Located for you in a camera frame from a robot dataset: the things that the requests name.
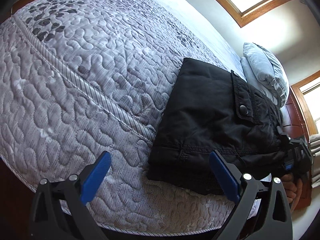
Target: wooden headboard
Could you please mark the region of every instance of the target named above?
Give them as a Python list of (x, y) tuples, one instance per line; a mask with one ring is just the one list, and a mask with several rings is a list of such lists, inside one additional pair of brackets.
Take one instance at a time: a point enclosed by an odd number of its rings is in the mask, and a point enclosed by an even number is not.
[[(301, 135), (304, 135), (309, 142), (310, 139), (306, 121), (291, 88), (288, 101), (285, 104), (285, 107), (281, 108), (281, 112), (284, 119), (283, 131), (286, 132), (291, 138), (297, 138)], [(305, 208), (311, 203), (311, 176), (309, 177), (310, 180), (308, 183), (303, 184), (302, 194), (296, 210)]]

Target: blue clamp pad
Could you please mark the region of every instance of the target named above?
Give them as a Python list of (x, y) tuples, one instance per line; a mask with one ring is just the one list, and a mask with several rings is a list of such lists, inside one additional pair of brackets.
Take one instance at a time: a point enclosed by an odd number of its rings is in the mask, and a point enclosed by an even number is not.
[(240, 202), (240, 184), (227, 167), (225, 160), (213, 151), (210, 153), (209, 165), (228, 200), (236, 205)]
[(287, 165), (287, 166), (285, 167), (285, 170), (286, 170), (286, 171), (290, 171), (290, 170), (292, 170), (292, 167), (293, 167), (293, 164), (289, 164), (289, 165)]
[(87, 176), (81, 186), (81, 202), (86, 205), (93, 200), (97, 190), (100, 187), (105, 175), (111, 166), (111, 155), (109, 152), (103, 152), (98, 160), (93, 164), (94, 168)]

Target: metal screw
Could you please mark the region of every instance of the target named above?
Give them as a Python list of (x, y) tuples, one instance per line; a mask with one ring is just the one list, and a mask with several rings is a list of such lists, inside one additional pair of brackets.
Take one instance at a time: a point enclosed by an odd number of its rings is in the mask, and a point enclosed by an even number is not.
[(47, 179), (41, 179), (40, 184), (41, 184), (41, 185), (44, 185), (44, 184), (47, 184), (47, 182), (48, 182)]
[(71, 180), (71, 181), (75, 181), (77, 179), (78, 179), (78, 175), (77, 174), (72, 174), (72, 175), (69, 176), (69, 180)]
[(273, 178), (273, 181), (274, 181), (275, 183), (279, 184), (279, 183), (281, 182), (281, 179), (275, 177), (275, 178)]
[(250, 179), (252, 179), (252, 176), (249, 173), (245, 173), (245, 174), (243, 174), (243, 178), (246, 180), (250, 180)]

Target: wooden window frame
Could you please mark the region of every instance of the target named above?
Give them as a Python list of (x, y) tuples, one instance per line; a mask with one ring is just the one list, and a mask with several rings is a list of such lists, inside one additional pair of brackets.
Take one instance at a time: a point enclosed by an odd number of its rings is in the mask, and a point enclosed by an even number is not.
[(261, 15), (291, 0), (263, 0), (243, 13), (230, 0), (216, 0), (237, 22), (240, 28), (257, 19)]
[(295, 93), (297, 101), (300, 105), (300, 109), (303, 111), (303, 114), (305, 116), (309, 135), (317, 134), (318, 130), (317, 130), (317, 126), (312, 118), (312, 115), (311, 115), (311, 112), (310, 112), (309, 107), (307, 105), (307, 102), (304, 99), (303, 93), (300, 91), (300, 87), (310, 83), (311, 81), (315, 80), (318, 77), (320, 77), (320, 71), (314, 73), (313, 75), (311, 75), (311, 76), (305, 78), (304, 80), (301, 80), (300, 82), (295, 83), (294, 85), (291, 86), (293, 92)]

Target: bed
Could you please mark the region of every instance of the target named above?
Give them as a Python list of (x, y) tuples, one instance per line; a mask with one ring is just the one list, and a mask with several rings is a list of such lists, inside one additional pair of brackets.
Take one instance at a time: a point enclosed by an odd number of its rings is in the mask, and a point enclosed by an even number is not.
[(220, 228), (233, 208), (226, 197), (146, 178), (184, 57), (245, 80), (238, 55), (185, 0), (29, 3), (0, 25), (0, 157), (35, 191), (107, 150), (112, 167), (87, 206), (101, 227), (146, 236)]

